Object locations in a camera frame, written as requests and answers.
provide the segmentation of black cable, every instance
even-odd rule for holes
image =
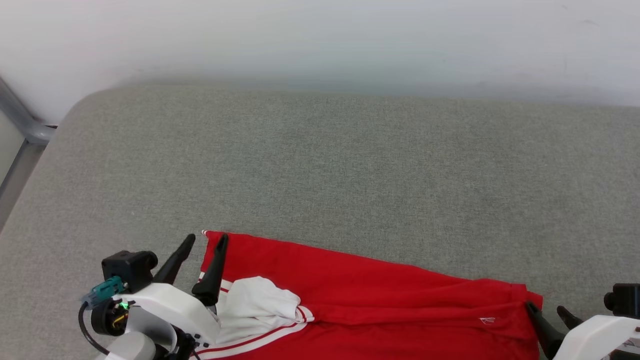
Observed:
[[[91,344],[91,346],[95,347],[96,350],[98,350],[99,352],[102,352],[104,355],[109,355],[109,350],[105,349],[102,345],[98,344],[97,341],[95,341],[92,337],[91,334],[89,334],[89,332],[86,330],[86,326],[84,324],[84,311],[86,310],[86,307],[89,306],[89,303],[87,303],[86,301],[82,304],[82,306],[80,307],[80,311],[78,311],[78,324],[80,325],[80,331],[82,331],[82,335],[84,335],[84,338],[89,341],[89,344]]]

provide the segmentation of robotic arm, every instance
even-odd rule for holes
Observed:
[[[220,331],[218,302],[228,236],[218,242],[214,259],[192,295],[173,286],[180,266],[195,242],[190,234],[156,273],[151,251],[121,251],[102,260],[105,281],[82,298],[80,328],[101,355],[96,360],[187,360],[215,344]],[[99,334],[117,336],[104,348],[86,330],[83,314]]]

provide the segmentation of clothing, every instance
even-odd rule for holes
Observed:
[[[203,233],[209,239],[204,272],[222,233]],[[415,266],[229,234],[219,301],[223,329],[222,313],[234,282],[258,276],[299,297],[300,305],[288,307],[289,321],[274,329],[265,326],[270,330],[262,334],[198,348],[202,360],[538,359],[524,304],[529,300],[541,308],[542,297],[521,284],[458,279]]]

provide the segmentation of white backdrop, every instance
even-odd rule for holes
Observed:
[[[136,83],[640,106],[640,1],[0,0],[0,76],[48,124]]]

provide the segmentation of floor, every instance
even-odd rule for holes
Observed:
[[[23,144],[9,173],[0,185],[0,233],[45,147],[45,145]]]

